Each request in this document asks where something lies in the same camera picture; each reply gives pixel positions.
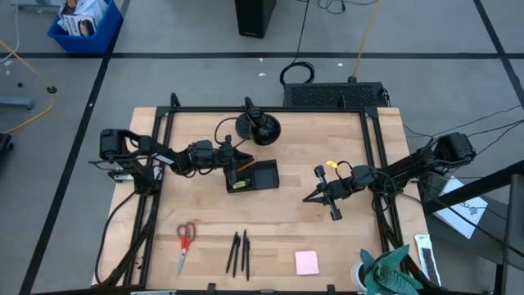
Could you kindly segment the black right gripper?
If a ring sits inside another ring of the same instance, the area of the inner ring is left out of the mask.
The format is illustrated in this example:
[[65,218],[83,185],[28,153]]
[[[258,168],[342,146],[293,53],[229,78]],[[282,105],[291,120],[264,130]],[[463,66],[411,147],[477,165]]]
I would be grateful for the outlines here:
[[319,183],[316,189],[307,195],[302,202],[319,203],[324,206],[329,206],[332,220],[341,220],[342,214],[335,201],[337,199],[348,198],[354,192],[354,171],[351,171],[351,176],[349,177],[335,179],[331,182],[327,182],[323,166],[316,166],[314,173],[319,179]]

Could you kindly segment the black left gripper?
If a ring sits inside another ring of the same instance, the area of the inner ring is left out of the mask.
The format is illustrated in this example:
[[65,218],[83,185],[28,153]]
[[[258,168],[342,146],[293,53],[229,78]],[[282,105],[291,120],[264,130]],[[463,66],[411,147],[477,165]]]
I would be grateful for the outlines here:
[[222,168],[230,185],[237,182],[233,158],[237,160],[234,162],[235,169],[245,169],[255,162],[253,155],[233,149],[230,134],[225,136],[218,148],[214,148],[210,140],[201,140],[190,145],[187,154],[194,171],[207,175],[215,169]]

